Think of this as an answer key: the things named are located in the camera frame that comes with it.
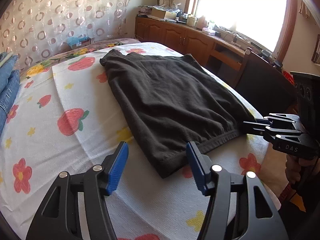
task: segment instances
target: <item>human hand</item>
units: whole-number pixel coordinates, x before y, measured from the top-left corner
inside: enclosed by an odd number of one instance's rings
[[[300,181],[300,171],[301,167],[313,166],[316,163],[317,158],[314,158],[311,161],[304,160],[299,158],[299,163],[297,162],[297,157],[292,155],[287,155],[287,162],[285,163],[285,175],[287,180],[291,184],[295,184],[297,181]],[[320,172],[320,161],[316,164],[315,169],[313,170],[312,174],[316,175]]]

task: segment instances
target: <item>blue gripper pad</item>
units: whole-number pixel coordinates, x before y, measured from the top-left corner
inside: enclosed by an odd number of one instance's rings
[[[111,195],[114,192],[119,184],[120,177],[122,175],[125,163],[127,162],[129,154],[128,144],[124,143],[121,149],[119,150],[118,156],[113,162],[113,165],[108,173],[108,186],[106,192]]]
[[[209,196],[210,191],[214,188],[211,179],[212,162],[210,158],[207,155],[202,155],[194,142],[187,143],[186,154],[198,190],[202,192],[202,195]]]

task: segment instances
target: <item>black chair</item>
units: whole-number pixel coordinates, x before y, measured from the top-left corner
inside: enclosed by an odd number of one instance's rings
[[[248,48],[232,86],[262,116],[288,113],[296,105],[295,87],[273,66]]]

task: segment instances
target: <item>metal pin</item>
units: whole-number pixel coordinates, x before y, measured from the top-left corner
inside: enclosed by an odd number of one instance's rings
[[[212,165],[211,169],[216,172],[222,171],[222,167],[220,165]]]
[[[102,170],[102,166],[101,165],[95,165],[95,166],[93,166],[93,170],[94,171],[101,171]]]
[[[256,177],[256,174],[253,171],[248,171],[247,176],[251,179],[254,179]]]
[[[62,179],[65,178],[66,176],[68,176],[68,173],[66,171],[63,171],[59,174],[59,177]]]

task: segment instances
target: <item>white bedspread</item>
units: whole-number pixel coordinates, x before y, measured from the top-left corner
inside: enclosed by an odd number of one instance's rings
[[[111,49],[123,54],[135,51],[182,56],[157,43],[122,45],[68,60],[21,81],[0,138],[0,210],[22,240],[59,172],[87,171],[112,154],[122,140],[129,143],[129,158],[117,191],[107,201],[117,237],[186,240],[196,239],[199,233],[209,198],[197,190],[188,166],[161,179],[143,155],[99,63]],[[231,90],[253,115],[261,117],[233,89],[212,77]],[[65,111],[76,119],[73,130],[58,126]],[[77,121],[81,117],[85,117],[81,120],[83,129]],[[267,147],[263,138],[244,135],[208,155],[230,172],[258,173]]]

